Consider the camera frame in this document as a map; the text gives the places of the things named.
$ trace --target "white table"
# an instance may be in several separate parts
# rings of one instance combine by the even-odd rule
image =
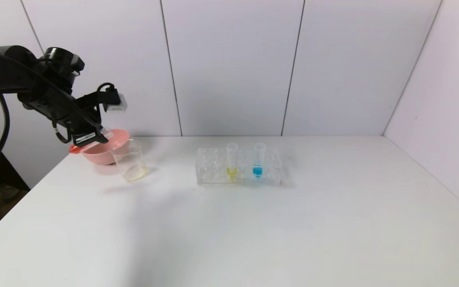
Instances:
[[[388,139],[141,138],[67,156],[0,222],[0,286],[459,287],[459,200]],[[278,147],[287,187],[198,187],[198,147]]]

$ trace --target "pink bowl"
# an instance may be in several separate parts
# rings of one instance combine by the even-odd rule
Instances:
[[[109,138],[108,143],[99,143],[94,147],[82,151],[84,157],[96,165],[110,165],[115,162],[111,154],[111,147],[117,142],[125,141],[130,138],[129,132],[125,130],[113,129],[113,136]]]

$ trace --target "test tube rack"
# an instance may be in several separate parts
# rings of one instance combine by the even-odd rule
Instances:
[[[226,149],[200,148],[196,158],[196,176],[198,185],[205,184],[259,184],[280,185],[282,180],[282,162],[277,149],[268,149],[263,163],[263,173],[259,178],[253,174],[255,151],[240,149],[237,154],[237,173],[228,174]]]

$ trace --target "glass beaker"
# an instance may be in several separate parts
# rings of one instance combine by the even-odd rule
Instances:
[[[144,178],[148,172],[141,151],[141,143],[138,140],[129,139],[116,142],[111,149],[111,154],[120,169],[120,174],[128,182]]]

